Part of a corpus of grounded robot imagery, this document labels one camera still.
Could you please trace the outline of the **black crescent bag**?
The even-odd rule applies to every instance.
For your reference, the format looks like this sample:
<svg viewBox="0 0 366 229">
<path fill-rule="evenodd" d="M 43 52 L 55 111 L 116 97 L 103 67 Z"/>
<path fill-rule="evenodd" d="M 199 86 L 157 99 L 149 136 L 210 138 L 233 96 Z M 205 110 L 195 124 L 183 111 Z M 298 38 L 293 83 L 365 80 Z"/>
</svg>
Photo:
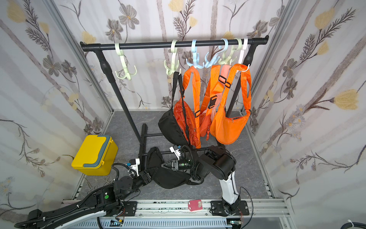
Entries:
<svg viewBox="0 0 366 229">
<path fill-rule="evenodd" d="M 179 72 L 174 72 L 173 74 L 173 86 L 172 86 L 172 100 L 174 100 L 176 87 L 179 84 L 179 92 L 181 97 L 183 97 L 183 81 L 182 75 Z M 189 139 L 189 128 L 186 120 L 186 111 L 182 105 L 184 121 L 186 124 L 185 131 L 180 128 L 177 123 L 176 117 L 173 113 L 173 107 L 165 112 L 158 122 L 159 129 L 161 130 L 163 136 L 172 144 L 177 146 L 189 146 L 191 144 Z"/>
</svg>

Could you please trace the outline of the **bright orange crescent bag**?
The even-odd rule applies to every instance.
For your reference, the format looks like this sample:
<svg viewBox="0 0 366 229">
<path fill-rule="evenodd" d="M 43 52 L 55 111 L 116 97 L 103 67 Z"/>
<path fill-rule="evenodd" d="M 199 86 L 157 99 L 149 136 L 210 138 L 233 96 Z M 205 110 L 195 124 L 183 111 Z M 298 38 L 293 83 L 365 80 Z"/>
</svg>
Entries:
<svg viewBox="0 0 366 229">
<path fill-rule="evenodd" d="M 246 115 L 236 118 L 226 117 L 226 100 L 230 91 L 231 84 L 234 80 L 236 72 L 241 73 L 240 86 L 242 90 L 243 105 Z M 222 99 L 217 113 L 214 116 L 210 127 L 210 133 L 218 142 L 224 145 L 234 143 L 240 136 L 251 114 L 251 88 L 252 79 L 249 67 L 246 65 L 236 64 L 229 72 L 227 78 L 219 77 L 218 91 L 222 93 Z"/>
</svg>

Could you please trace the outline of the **dark orange waist bag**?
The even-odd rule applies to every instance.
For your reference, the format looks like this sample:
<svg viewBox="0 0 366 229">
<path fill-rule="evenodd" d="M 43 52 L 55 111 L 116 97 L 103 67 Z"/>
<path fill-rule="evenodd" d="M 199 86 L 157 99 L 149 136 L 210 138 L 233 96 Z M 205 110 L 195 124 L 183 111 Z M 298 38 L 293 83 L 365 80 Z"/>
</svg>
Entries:
<svg viewBox="0 0 366 229">
<path fill-rule="evenodd" d="M 193 87 L 193 109 L 185 101 L 185 91 L 188 88 L 190 79 Z M 199 71 L 191 66 L 182 76 L 180 86 L 181 99 L 175 104 L 173 114 L 178 126 L 183 132 L 186 141 L 195 148 L 201 148 L 200 135 L 200 89 L 201 79 Z"/>
<path fill-rule="evenodd" d="M 210 127 L 216 113 L 216 108 L 220 103 L 222 93 L 222 83 L 219 80 L 221 66 L 214 65 L 211 68 L 211 76 L 206 87 L 205 96 L 201 105 L 200 118 L 200 137 L 210 137 Z"/>
</svg>

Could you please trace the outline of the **pink crescent bag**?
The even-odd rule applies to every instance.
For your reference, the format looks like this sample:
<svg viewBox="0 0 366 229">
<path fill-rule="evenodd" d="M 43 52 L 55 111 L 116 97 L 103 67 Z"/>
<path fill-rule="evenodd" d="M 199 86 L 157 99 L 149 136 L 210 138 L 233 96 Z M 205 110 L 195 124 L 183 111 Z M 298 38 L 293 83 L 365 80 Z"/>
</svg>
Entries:
<svg viewBox="0 0 366 229">
<path fill-rule="evenodd" d="M 210 95 L 214 100 L 213 108 L 211 109 L 211 118 L 214 118 L 216 114 L 217 107 L 222 100 L 223 91 L 231 87 L 231 84 L 228 82 L 230 68 L 230 65 L 224 65 L 222 67 L 220 65 L 214 65 L 211 69 Z"/>
</svg>

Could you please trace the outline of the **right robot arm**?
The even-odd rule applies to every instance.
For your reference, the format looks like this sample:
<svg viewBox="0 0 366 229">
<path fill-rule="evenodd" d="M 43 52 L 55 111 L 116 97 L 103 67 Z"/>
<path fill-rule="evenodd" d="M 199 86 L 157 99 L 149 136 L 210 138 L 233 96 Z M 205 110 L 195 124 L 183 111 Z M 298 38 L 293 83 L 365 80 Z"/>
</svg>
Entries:
<svg viewBox="0 0 366 229">
<path fill-rule="evenodd" d="M 239 211 L 240 194 L 236 189 L 234 172 L 236 160 L 224 147 L 210 146 L 197 154 L 187 146 L 178 148 L 178 156 L 163 162 L 154 176 L 154 181 L 164 189 L 181 185 L 200 185 L 207 175 L 214 175 L 220 182 L 222 200 L 212 206 L 210 212 L 216 216 L 234 215 Z"/>
</svg>

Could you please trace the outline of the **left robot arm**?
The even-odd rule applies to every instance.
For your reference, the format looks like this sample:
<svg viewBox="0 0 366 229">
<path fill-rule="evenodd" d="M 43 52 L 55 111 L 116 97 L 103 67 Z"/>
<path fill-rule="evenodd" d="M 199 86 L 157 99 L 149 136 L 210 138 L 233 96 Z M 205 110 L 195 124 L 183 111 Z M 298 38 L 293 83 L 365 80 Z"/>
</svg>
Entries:
<svg viewBox="0 0 366 229">
<path fill-rule="evenodd" d="M 123 163 L 112 164 L 116 171 L 114 182 L 97 188 L 84 199 L 69 206 L 42 212 L 39 209 L 28 214 L 28 219 L 14 225 L 17 229 L 55 229 L 65 226 L 73 220 L 94 213 L 102 216 L 125 214 L 134 198 L 133 193 L 141 192 L 140 188 L 152 182 L 157 169 L 149 168 L 136 172 L 131 166 Z"/>
</svg>

